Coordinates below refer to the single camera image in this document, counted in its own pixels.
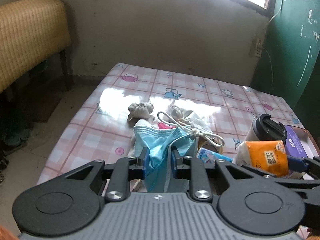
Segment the cardboard box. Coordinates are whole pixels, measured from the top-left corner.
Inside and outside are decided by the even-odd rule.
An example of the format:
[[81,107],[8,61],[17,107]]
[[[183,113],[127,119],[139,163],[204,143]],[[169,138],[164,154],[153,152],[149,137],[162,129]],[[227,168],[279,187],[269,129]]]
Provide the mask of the cardboard box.
[[306,129],[296,127],[296,126],[291,126],[297,136],[299,137],[304,150],[307,153],[308,158],[313,158],[313,157],[319,157],[319,148],[317,144],[315,143],[312,135],[310,132]]

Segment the green door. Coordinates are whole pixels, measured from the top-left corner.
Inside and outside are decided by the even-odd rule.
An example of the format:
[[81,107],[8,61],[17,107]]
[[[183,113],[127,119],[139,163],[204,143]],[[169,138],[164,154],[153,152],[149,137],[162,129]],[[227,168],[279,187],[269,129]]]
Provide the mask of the green door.
[[319,0],[276,0],[251,87],[277,96],[295,116],[287,119],[319,133]]

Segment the wall power socket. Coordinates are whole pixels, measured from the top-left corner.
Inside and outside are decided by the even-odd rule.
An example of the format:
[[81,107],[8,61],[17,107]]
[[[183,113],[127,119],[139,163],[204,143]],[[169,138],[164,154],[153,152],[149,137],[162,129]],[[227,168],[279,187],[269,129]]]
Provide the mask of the wall power socket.
[[263,50],[263,40],[261,38],[257,38],[255,43],[254,55],[255,57],[261,58]]

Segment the blue surgical face mask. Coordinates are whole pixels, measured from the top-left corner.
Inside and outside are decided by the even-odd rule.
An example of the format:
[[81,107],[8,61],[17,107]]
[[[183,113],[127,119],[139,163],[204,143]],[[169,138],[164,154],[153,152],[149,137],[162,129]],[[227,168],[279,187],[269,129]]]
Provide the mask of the blue surgical face mask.
[[195,157],[199,139],[193,135],[175,129],[154,129],[148,126],[135,126],[134,156],[139,156],[142,149],[150,151],[149,165],[143,185],[148,192],[185,192],[189,189],[186,179],[175,179],[172,175],[171,150],[176,147],[179,155]]

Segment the pink small sock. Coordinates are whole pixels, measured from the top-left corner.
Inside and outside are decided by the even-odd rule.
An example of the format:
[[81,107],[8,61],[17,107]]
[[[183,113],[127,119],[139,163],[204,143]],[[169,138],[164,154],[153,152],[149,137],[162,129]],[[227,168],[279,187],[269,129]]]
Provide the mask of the pink small sock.
[[163,122],[159,122],[157,126],[158,126],[158,129],[175,129],[176,128],[176,126],[167,125]]

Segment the blue white tissue packet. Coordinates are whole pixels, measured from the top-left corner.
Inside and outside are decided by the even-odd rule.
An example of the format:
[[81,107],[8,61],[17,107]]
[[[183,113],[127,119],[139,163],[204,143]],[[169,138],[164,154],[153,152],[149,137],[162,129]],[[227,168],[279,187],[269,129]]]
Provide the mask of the blue white tissue packet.
[[221,155],[219,153],[216,153],[214,151],[208,150],[206,148],[200,148],[196,155],[200,160],[202,160],[204,163],[214,163],[216,160],[223,160],[228,161],[230,163],[233,162],[233,159],[230,157],[227,157],[225,155]]

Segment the pink checkered tablecloth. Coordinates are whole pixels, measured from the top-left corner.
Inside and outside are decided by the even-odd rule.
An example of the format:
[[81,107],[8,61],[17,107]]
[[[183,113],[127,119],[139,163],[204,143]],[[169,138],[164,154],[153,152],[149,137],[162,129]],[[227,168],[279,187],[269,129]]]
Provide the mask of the pink checkered tablecloth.
[[39,177],[45,182],[94,159],[114,163],[130,150],[127,117],[132,103],[153,104],[153,115],[171,106],[191,110],[223,137],[233,157],[252,121],[267,113],[276,122],[301,127],[286,101],[250,87],[205,77],[116,64],[66,126]]

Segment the orange tissue pack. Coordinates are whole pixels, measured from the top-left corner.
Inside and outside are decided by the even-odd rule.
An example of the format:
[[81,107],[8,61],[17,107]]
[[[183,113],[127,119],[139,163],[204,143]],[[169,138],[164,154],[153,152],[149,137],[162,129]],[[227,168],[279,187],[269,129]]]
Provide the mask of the orange tissue pack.
[[233,161],[236,165],[248,165],[284,177],[289,174],[289,163],[282,140],[243,141],[238,146]]

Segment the white drawstring cloth bag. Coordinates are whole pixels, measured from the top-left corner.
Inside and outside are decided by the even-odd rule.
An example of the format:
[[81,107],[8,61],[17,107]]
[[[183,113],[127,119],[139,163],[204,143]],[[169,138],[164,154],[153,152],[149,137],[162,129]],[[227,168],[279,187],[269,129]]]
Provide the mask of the white drawstring cloth bag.
[[192,110],[172,105],[167,112],[158,112],[157,119],[168,126],[179,128],[191,135],[193,139],[202,138],[208,144],[217,148],[225,145],[223,137],[215,134],[211,130],[210,124],[204,122],[204,120]]

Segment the black lidded travel cup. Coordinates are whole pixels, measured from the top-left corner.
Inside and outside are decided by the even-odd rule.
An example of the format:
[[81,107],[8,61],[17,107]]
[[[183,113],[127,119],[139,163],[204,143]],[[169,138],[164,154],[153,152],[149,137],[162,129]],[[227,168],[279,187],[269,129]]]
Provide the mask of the black lidded travel cup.
[[250,126],[245,141],[278,141],[285,144],[287,131],[281,122],[275,122],[269,114],[256,117]]

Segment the purple wipes pack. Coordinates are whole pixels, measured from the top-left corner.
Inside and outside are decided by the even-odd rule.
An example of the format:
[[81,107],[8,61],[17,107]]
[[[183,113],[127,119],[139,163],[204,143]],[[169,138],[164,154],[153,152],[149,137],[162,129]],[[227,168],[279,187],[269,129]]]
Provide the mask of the purple wipes pack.
[[307,158],[307,153],[293,128],[286,125],[285,129],[287,132],[287,139],[285,141],[285,150],[287,155],[296,158]]

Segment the yellow tape roll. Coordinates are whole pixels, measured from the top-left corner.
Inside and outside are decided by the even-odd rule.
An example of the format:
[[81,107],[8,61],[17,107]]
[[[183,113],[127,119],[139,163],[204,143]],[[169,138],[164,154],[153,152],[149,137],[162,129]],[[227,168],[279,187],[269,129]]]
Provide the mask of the yellow tape roll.
[[205,148],[207,150],[210,150],[216,153],[220,153],[220,150],[221,150],[221,148],[210,144],[208,141],[204,140],[202,137],[199,137],[197,148],[198,150],[200,148]]

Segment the woven rattan bench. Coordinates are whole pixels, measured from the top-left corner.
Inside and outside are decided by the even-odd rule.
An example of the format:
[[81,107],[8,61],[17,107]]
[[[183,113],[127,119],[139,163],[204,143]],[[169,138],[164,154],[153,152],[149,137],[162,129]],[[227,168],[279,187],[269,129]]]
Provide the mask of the woven rattan bench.
[[1,6],[1,91],[71,44],[61,0],[20,0]]

